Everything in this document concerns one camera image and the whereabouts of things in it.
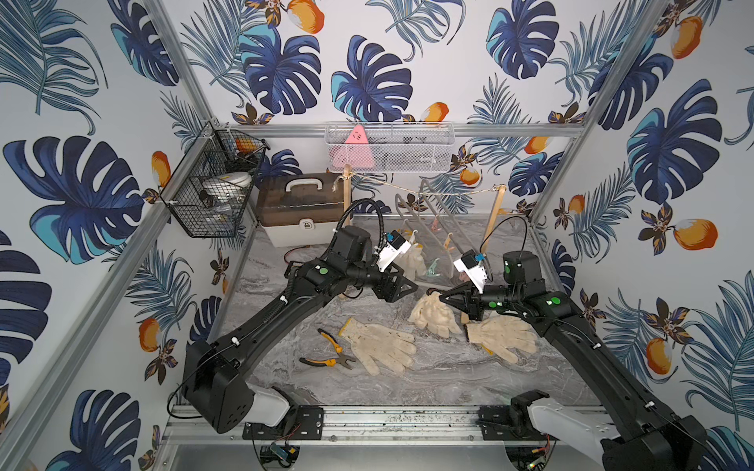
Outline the white glove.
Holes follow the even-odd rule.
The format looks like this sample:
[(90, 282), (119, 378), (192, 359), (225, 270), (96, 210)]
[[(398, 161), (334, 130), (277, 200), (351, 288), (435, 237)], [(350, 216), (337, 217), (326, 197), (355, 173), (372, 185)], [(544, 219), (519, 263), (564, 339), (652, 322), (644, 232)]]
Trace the white glove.
[(414, 243), (407, 253), (400, 255), (395, 263), (404, 270), (404, 276), (411, 281), (427, 274), (427, 266), (423, 257), (423, 245)]

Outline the wooden drying rack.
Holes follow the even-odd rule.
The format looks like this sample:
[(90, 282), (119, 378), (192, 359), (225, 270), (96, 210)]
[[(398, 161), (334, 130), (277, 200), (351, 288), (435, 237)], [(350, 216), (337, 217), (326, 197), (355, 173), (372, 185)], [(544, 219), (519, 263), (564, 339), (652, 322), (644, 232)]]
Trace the wooden drying rack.
[[(379, 227), (382, 228), (382, 229), (379, 229), (379, 234), (382, 237), (382, 239), (380, 241), (382, 241), (382, 243), (384, 243), (385, 242), (385, 237), (386, 237), (386, 235), (385, 235), (386, 234), (386, 231), (385, 231), (385, 222), (384, 222), (385, 214), (383, 214), (383, 209), (384, 208), (382, 206), (380, 206), (380, 204), (378, 204), (378, 201), (374, 200), (373, 198), (361, 198), (361, 199), (356, 200), (356, 201), (353, 200), (353, 189), (351, 188), (352, 187), (351, 180), (354, 177), (357, 177), (357, 178), (359, 178), (361, 180), (370, 180), (370, 179), (374, 180), (371, 176), (369, 176), (369, 175), (367, 175), (365, 173), (355, 172), (351, 168), (351, 166), (348, 165), (348, 164), (345, 166), (345, 168), (343, 168), (343, 170), (341, 170), (341, 175), (338, 176), (336, 182), (332, 186), (332, 192), (335, 192), (339, 188), (339, 185), (342, 187), (342, 190), (343, 190), (343, 198), (344, 198), (343, 206), (344, 206), (344, 210), (343, 210), (343, 215), (341, 217), (341, 222), (338, 223), (338, 225), (339, 225), (338, 227), (349, 225), (351, 223), (351, 214), (353, 212), (355, 212), (355, 210), (358, 207), (361, 207), (361, 206), (371, 207), (371, 208), (374, 209), (374, 213), (365, 213), (365, 214), (366, 214), (366, 216), (370, 216), (371, 215), (371, 216), (377, 217)], [(375, 180), (375, 182), (377, 182), (377, 184), (384, 184), (385, 186), (392, 186), (392, 188), (397, 188), (398, 190), (402, 190), (403, 192), (410, 192), (410, 188), (403, 188), (402, 186), (395, 186), (394, 184), (389, 184), (387, 181), (382, 182), (382, 181), (379, 181), (379, 180)], [(493, 186), (493, 188), (487, 188), (486, 190), (475, 190), (474, 192), (469, 192), (468, 194), (452, 194), (451, 192), (418, 192), (417, 195), (418, 195), (419, 199), (421, 199), (422, 197), (425, 197), (425, 198), (430, 198), (430, 197), (436, 198), (437, 199), (437, 205), (439, 207), (440, 203), (442, 203), (441, 197), (444, 197), (444, 196), (464, 196), (464, 195), (471, 196), (473, 194), (484, 194), (485, 192), (495, 192), (497, 199), (496, 199), (495, 204), (493, 205), (494, 208), (492, 209), (492, 216), (497, 216), (498, 213), (499, 213), (499, 208), (500, 208), (500, 201), (498, 201), (498, 200), (502, 201), (502, 198), (505, 196), (505, 193), (506, 193), (507, 189), (508, 188), (504, 184), (497, 184), (497, 186)], [(435, 211), (435, 206), (432, 206), (430, 204), (430, 202), (427, 202), (426, 205), (427, 205), (428, 209), (431, 209), (433, 211), (433, 214), (435, 214), (436, 220), (441, 217), (441, 216), (438, 216), (439, 212)], [(412, 226), (410, 225), (410, 222), (407, 222), (408, 219), (404, 218), (404, 216), (402, 215), (402, 213), (401, 214), (396, 213), (396, 214), (398, 214), (398, 216), (400, 216), (401, 218), (403, 218), (402, 219), (402, 220), (404, 220), (403, 225), (405, 225), (407, 227), (410, 227), (410, 229), (408, 230), (407, 233), (405, 233), (403, 231), (403, 229), (400, 229), (400, 232), (403, 235), (403, 237), (406, 239), (406, 243), (413, 244), (414, 241), (412, 241), (412, 237), (415, 238), (415, 233), (416, 233), (417, 230), (416, 229), (412, 229)], [(450, 243), (454, 243), (453, 242), (453, 231), (451, 231), (451, 233), (449, 233), (449, 235), (447, 236), (447, 245), (448, 246), (443, 245), (444, 243), (440, 243), (441, 248), (445, 247), (445, 248), (443, 248), (443, 250), (445, 250), (447, 252), (447, 255), (449, 257), (451, 257), (451, 255), (453, 255), (451, 253), (453, 249), (449, 248), (450, 247), (449, 246)]]

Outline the beige glove red cuff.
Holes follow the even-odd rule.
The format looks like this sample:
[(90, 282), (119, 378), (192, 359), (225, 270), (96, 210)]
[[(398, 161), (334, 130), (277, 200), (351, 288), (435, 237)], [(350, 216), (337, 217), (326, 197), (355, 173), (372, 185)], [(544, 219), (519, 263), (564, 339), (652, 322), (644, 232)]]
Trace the beige glove red cuff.
[(433, 335), (449, 339), (461, 335), (461, 327), (451, 307), (440, 300), (440, 292), (424, 294), (414, 306), (408, 321), (418, 329), (426, 329)]

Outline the beige glove yellow cuff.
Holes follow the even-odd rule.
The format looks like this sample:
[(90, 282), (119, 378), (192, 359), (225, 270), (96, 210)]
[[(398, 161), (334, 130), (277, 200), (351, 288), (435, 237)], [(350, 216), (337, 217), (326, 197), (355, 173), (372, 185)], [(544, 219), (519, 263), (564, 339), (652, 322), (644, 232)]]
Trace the beige glove yellow cuff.
[(379, 364), (396, 375), (414, 367), (414, 336), (380, 324), (363, 324), (350, 318), (338, 333), (371, 376), (379, 376)]

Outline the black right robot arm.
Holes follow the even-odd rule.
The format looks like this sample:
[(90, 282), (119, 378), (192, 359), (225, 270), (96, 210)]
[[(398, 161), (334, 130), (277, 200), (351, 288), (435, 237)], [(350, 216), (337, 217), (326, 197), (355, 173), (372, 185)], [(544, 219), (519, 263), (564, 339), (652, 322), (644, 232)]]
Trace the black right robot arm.
[(606, 470), (695, 470), (706, 453), (707, 434), (693, 416), (681, 417), (656, 398), (591, 332), (586, 312), (563, 292), (548, 290), (538, 257), (528, 251), (503, 256), (504, 284), (490, 285), (483, 255), (469, 250), (454, 263), (469, 281), (441, 292), (441, 302), (471, 319), (520, 320), (555, 347), (596, 394), (605, 416), (580, 413), (545, 392), (515, 396), (498, 415), (480, 412), (482, 432), (494, 440), (507, 433), (520, 439), (559, 439)]

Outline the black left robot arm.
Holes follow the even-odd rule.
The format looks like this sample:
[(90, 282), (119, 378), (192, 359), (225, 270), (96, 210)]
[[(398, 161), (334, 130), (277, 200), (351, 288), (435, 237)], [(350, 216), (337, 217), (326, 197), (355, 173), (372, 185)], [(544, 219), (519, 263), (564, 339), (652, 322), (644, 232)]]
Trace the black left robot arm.
[(231, 431), (253, 411), (255, 392), (245, 376), (296, 325), (349, 287), (371, 288), (386, 302), (416, 292), (394, 263), (411, 247), (394, 231), (372, 252), (369, 232), (337, 229), (321, 256), (289, 267), (286, 288), (249, 321), (211, 343), (197, 340), (188, 347), (180, 394), (215, 432)]

